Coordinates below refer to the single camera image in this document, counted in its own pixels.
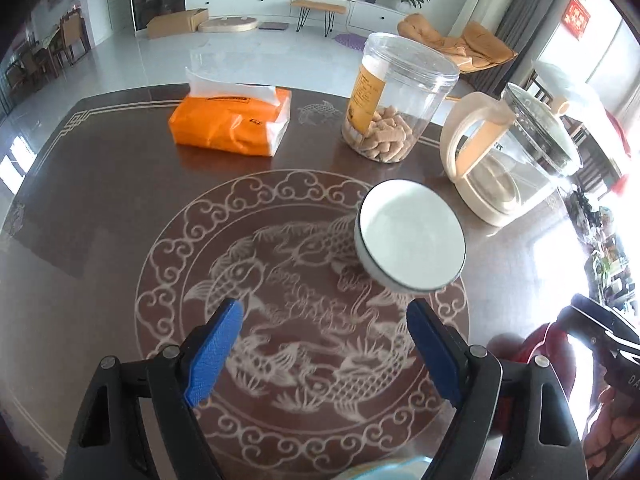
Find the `right hand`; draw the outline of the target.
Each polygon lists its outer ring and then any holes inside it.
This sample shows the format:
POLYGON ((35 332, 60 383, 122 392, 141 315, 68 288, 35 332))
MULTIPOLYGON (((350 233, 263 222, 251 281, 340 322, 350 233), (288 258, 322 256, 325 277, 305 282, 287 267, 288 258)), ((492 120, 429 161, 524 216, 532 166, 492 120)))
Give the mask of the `right hand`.
POLYGON ((638 417, 614 413, 616 398, 617 391, 611 386, 599 394, 597 418, 582 441, 589 472, 601 469, 613 457, 613 451, 606 450, 611 444, 616 450, 631 446, 639 434, 638 417))

